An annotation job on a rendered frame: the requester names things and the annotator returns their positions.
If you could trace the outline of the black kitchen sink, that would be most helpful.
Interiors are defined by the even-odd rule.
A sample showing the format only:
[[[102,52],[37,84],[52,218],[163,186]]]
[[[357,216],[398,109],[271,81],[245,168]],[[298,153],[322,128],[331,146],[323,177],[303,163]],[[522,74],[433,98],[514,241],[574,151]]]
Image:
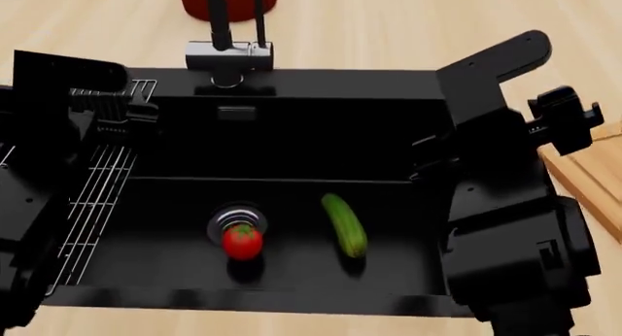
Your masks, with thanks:
[[[184,125],[134,166],[82,278],[48,306],[469,318],[454,302],[434,227],[442,195],[408,181],[388,145],[325,143],[298,125]],[[367,236],[339,247],[321,199],[343,198]],[[206,233],[223,204],[257,204],[268,227],[254,259]]]

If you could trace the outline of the black and chrome faucet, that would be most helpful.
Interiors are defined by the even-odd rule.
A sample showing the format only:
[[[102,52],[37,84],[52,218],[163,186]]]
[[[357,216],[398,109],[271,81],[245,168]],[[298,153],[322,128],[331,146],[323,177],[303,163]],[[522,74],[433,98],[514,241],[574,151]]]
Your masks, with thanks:
[[[206,0],[211,26],[210,41],[190,41],[186,46],[188,70],[211,75],[214,87],[240,86],[251,73],[274,70],[274,46],[266,38],[264,15],[270,9],[264,0],[251,0],[251,15],[256,26],[253,42],[233,41],[226,0]]]

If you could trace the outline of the red pot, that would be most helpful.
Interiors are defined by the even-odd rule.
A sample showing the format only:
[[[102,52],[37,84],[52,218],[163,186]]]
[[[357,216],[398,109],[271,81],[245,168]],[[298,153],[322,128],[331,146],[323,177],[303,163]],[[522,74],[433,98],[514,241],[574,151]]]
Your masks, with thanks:
[[[277,0],[262,0],[263,12],[270,12],[277,3]],[[188,15],[203,21],[210,21],[208,15],[207,0],[182,0],[183,7]],[[255,17],[254,0],[226,0],[228,19],[231,22],[243,22],[252,20]]]

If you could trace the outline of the red tomato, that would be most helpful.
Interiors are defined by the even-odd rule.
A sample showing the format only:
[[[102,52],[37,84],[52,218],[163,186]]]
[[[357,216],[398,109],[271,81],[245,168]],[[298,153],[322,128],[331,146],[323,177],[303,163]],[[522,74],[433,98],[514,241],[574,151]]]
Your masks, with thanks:
[[[251,260],[262,250],[262,234],[250,224],[236,224],[225,231],[222,246],[230,259]]]

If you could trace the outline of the wooden cutting board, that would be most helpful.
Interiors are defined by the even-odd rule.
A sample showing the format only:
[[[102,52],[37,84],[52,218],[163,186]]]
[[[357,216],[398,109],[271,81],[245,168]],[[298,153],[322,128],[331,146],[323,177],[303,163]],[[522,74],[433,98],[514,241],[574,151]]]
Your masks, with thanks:
[[[622,121],[592,130],[588,149],[561,156],[538,149],[551,175],[622,244]]]

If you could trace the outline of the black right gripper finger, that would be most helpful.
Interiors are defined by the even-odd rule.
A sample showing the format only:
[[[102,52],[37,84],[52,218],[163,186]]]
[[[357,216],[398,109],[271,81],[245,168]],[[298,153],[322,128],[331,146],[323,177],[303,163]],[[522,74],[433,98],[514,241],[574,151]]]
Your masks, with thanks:
[[[567,85],[529,99],[534,119],[527,124],[535,146],[551,143],[561,155],[587,149],[592,145],[591,129],[604,123],[598,102],[583,111],[579,96]]]
[[[541,67],[551,53],[548,36],[530,30],[436,70],[454,126],[506,111],[501,84]]]

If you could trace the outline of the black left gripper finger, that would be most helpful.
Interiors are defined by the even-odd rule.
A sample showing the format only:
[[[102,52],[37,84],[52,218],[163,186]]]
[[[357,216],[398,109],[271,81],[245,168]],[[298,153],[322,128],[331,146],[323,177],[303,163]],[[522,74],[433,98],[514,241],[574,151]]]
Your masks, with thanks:
[[[111,134],[129,134],[145,126],[152,127],[159,117],[159,107],[151,99],[156,80],[133,80],[123,91],[100,93],[96,112],[98,130]]]
[[[26,50],[14,51],[15,93],[45,89],[59,92],[70,88],[118,92],[127,84],[127,70],[118,63]]]

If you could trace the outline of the black sink overflow plate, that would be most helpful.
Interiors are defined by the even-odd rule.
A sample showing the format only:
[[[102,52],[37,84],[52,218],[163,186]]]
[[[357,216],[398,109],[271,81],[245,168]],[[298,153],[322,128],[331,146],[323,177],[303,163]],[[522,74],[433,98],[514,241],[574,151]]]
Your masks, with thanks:
[[[252,106],[220,106],[217,110],[220,121],[254,121],[257,118],[257,108]]]

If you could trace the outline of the green cucumber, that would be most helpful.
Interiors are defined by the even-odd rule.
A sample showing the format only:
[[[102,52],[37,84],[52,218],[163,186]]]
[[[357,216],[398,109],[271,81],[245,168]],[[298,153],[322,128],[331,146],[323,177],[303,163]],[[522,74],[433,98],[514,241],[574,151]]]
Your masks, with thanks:
[[[342,252],[353,259],[364,257],[367,251],[367,236],[349,204],[334,193],[325,194],[321,203],[331,221]]]

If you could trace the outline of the chrome sink drain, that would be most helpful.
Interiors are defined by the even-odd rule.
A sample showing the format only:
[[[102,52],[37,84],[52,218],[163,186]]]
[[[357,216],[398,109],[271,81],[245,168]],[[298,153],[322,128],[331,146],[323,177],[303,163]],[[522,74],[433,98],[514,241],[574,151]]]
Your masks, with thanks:
[[[257,204],[248,202],[232,202],[223,204],[210,216],[206,233],[213,245],[221,245],[225,232],[235,225],[247,224],[263,234],[268,222]]]

